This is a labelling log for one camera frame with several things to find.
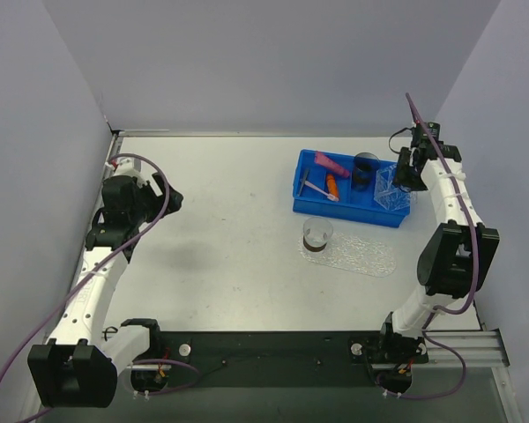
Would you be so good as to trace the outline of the clear textured acrylic stand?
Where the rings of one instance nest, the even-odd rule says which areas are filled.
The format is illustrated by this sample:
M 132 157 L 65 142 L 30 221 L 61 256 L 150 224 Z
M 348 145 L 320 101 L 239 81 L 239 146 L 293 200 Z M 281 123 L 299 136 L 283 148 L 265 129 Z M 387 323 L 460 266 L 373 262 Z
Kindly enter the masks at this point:
M 417 194 L 393 184 L 397 164 L 376 171 L 374 200 L 388 212 L 403 211 L 417 203 Z

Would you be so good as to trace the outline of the blue tinted cup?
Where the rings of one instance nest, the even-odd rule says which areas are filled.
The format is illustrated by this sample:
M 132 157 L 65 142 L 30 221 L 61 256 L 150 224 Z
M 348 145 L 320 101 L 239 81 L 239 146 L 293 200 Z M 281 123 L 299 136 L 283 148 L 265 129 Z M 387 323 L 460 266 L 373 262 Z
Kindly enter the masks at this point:
M 354 156 L 352 170 L 352 188 L 365 191 L 371 185 L 380 168 L 380 159 L 371 152 L 361 152 Z

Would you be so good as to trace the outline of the clear cup brown band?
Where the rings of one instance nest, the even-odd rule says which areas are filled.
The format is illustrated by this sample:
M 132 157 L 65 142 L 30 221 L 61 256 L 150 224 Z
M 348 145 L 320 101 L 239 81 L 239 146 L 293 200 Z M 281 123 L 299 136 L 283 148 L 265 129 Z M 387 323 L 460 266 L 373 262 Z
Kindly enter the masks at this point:
M 307 219 L 302 226 L 303 247 L 310 252 L 321 252 L 333 235 L 332 223 L 323 218 Z

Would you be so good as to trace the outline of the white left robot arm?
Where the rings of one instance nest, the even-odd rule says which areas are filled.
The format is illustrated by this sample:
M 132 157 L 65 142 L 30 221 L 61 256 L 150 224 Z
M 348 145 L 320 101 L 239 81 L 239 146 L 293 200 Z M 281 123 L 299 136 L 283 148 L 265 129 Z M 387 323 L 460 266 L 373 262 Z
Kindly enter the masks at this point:
M 78 283 L 48 340 L 33 345 L 27 357 L 41 403 L 48 408 L 105 408 L 115 396 L 119 374 L 134 359 L 153 362 L 164 350 L 154 319 L 127 319 L 110 340 L 103 338 L 102 328 L 141 235 L 178 212 L 183 195 L 160 173 L 146 181 L 131 171 L 105 180 L 101 200 L 86 235 Z

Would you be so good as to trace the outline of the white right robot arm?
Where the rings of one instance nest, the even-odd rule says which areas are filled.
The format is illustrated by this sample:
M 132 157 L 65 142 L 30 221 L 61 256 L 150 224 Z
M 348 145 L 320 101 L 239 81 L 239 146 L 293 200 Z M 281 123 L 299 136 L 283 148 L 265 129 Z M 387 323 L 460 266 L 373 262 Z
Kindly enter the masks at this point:
M 427 192 L 437 221 L 417 262 L 417 287 L 381 329 L 379 348 L 392 362 L 424 353 L 422 332 L 437 315 L 462 314 L 472 305 L 500 241 L 473 208 L 459 149 L 439 135 L 438 123 L 416 122 L 392 181 L 401 189 Z

